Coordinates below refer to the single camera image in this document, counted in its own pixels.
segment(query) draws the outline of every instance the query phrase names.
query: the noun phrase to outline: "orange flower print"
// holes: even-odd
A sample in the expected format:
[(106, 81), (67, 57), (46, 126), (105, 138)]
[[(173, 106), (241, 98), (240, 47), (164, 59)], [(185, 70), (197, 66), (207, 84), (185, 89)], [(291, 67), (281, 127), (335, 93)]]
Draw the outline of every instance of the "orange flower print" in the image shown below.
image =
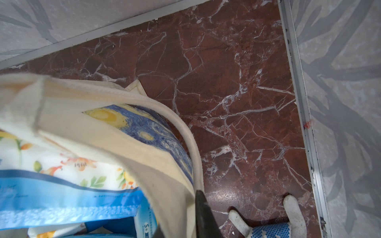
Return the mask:
[(72, 165), (74, 164), (74, 167), (78, 168), (79, 171), (85, 170), (87, 166), (91, 166), (93, 168), (96, 168), (96, 166), (93, 164), (96, 161), (85, 159), (82, 157), (79, 157), (77, 159), (69, 158), (66, 162), (61, 161), (61, 164), (63, 165)]
[(24, 145), (21, 146), (21, 150), (27, 150), (27, 149), (29, 149), (29, 148), (31, 148), (31, 147), (32, 147), (32, 144), (31, 144), (31, 143), (26, 143), (26, 144), (24, 144)]
[(134, 179), (124, 169), (118, 168), (117, 171), (122, 171), (117, 177), (117, 180), (121, 180), (119, 187), (122, 187), (122, 189), (134, 189), (138, 186)]
[(48, 168), (47, 170), (41, 170), (40, 173), (41, 173), (41, 174), (49, 174), (50, 176), (53, 176), (54, 173), (55, 173), (58, 169), (62, 169), (62, 166), (58, 166), (58, 167), (50, 167), (50, 168)]

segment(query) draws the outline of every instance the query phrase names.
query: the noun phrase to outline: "green leaf print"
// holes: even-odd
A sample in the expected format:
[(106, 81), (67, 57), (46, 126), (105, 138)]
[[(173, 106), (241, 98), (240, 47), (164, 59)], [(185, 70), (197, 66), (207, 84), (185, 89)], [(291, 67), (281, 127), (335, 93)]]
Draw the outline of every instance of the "green leaf print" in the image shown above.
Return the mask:
[(36, 171), (37, 173), (39, 173), (41, 170), (42, 170), (42, 165), (40, 162), (38, 162), (37, 160), (34, 162), (34, 165), (33, 165), (33, 169), (34, 171)]
[(95, 184), (96, 177), (93, 177), (90, 181), (90, 187)]
[(79, 185), (81, 185), (82, 187), (87, 187), (87, 180), (82, 180), (82, 182)]
[(101, 188), (101, 187), (103, 187), (103, 184), (94, 184), (92, 187), (94, 187), (94, 188)]
[(104, 181), (106, 181), (106, 176), (101, 176), (98, 178), (98, 181), (96, 183), (100, 184), (100, 183), (103, 183)]
[(123, 178), (123, 173), (124, 173), (124, 172), (121, 172), (121, 173), (120, 173), (120, 175), (117, 177), (117, 180), (119, 180), (119, 179), (122, 179), (122, 178)]
[(106, 176), (101, 176), (98, 178), (98, 181), (96, 181), (96, 177), (93, 177), (90, 181), (90, 187), (93, 187), (93, 188), (101, 188), (104, 186), (104, 184), (102, 184), (104, 181), (106, 181)]
[(120, 182), (118, 188), (120, 188), (125, 182), (126, 182), (126, 179), (123, 179), (123, 180)]
[(21, 140), (15, 139), (17, 148), (19, 149), (19, 168), (21, 168), (22, 165), (22, 157), (21, 157)]

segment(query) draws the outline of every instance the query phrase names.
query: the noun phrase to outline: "gray leaf pattern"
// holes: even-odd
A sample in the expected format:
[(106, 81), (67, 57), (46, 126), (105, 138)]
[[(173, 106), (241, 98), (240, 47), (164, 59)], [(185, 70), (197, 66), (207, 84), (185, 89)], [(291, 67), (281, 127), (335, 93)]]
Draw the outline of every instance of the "gray leaf pattern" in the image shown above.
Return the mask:
[[(35, 29), (40, 33), (41, 37), (49, 41), (50, 43), (54, 44), (58, 41), (50, 34), (49, 30), (52, 30), (52, 25), (49, 21), (49, 17), (43, 8), (42, 4), (39, 2), (39, 0), (26, 0), (26, 2), (29, 4), (30, 8), (32, 9), (32, 12), (34, 14), (34, 17), (36, 19), (33, 20), (32, 16), (24, 9), (20, 8), (18, 5), (11, 3), (13, 8), (20, 14), (20, 16), (25, 20), (34, 25)], [(25, 27), (25, 28), (32, 28), (30, 25), (16, 20), (12, 17), (5, 16), (0, 14), (0, 21), (10, 23), (13, 25)], [(31, 51), (32, 49), (16, 49), (11, 51), (6, 51), (0, 53), (0, 55), (18, 55), (23, 54), (26, 52)]]
[[(331, 158), (331, 166), (322, 171), (324, 177), (335, 175), (333, 186), (327, 191), (326, 200), (331, 202), (338, 199), (340, 190), (344, 189), (347, 213), (342, 225), (347, 234), (351, 234), (357, 220), (355, 210), (365, 212), (378, 219), (381, 218), (381, 184), (379, 183), (381, 181), (381, 134), (362, 115), (339, 99), (338, 93), (327, 84), (327, 79), (364, 82), (381, 77), (381, 64), (377, 63), (368, 62), (366, 66), (349, 67), (347, 69), (334, 69), (332, 66), (333, 61), (347, 46), (350, 39), (364, 22), (374, 1), (360, 0), (354, 11), (348, 13), (347, 10), (351, 5), (353, 6), (355, 1), (342, 0), (329, 14), (320, 18), (318, 16), (322, 6), (318, 2), (318, 0), (290, 1), (295, 7), (295, 4), (298, 4), (294, 27), (297, 28), (302, 24), (302, 19), (305, 19), (303, 29), (297, 36), (299, 48), (302, 44), (330, 32), (333, 26), (343, 19), (345, 14), (350, 14), (339, 34), (331, 41), (327, 52), (310, 63), (303, 59), (301, 63), (304, 74), (308, 75), (320, 87), (322, 93), (326, 95), (325, 103), (313, 96), (309, 96), (308, 100), (310, 104), (318, 108), (318, 110), (311, 109), (313, 119), (333, 132), (338, 156), (337, 158)], [(311, 3), (314, 3), (312, 5), (314, 9), (312, 11), (310, 9), (309, 15), (305, 16)], [(365, 169), (365, 173), (356, 179), (353, 179), (346, 154), (346, 148), (350, 143), (349, 136), (355, 139), (358, 150), (361, 151), (362, 158), (359, 158), (359, 160), (365, 161), (361, 148), (370, 158), (371, 166), (369, 165)], [(361, 204), (355, 194), (369, 195), (374, 207)]]

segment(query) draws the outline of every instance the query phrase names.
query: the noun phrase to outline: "marble tile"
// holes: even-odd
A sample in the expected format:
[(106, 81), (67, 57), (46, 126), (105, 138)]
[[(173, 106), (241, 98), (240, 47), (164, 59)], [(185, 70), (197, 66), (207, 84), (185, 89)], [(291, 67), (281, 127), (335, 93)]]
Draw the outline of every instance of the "marble tile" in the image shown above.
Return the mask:
[(193, 132), (224, 237), (242, 237), (232, 207), (252, 226), (287, 221), (287, 194), (308, 237), (320, 237), (276, 0), (212, 0), (1, 71), (10, 72), (139, 79)]

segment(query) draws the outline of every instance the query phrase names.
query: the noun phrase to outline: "diaper package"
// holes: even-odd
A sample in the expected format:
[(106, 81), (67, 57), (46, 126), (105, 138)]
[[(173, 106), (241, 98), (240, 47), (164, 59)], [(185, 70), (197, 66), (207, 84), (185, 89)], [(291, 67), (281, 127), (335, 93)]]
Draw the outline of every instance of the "diaper package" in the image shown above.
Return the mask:
[(136, 215), (143, 193), (124, 169), (0, 138), (0, 229)]

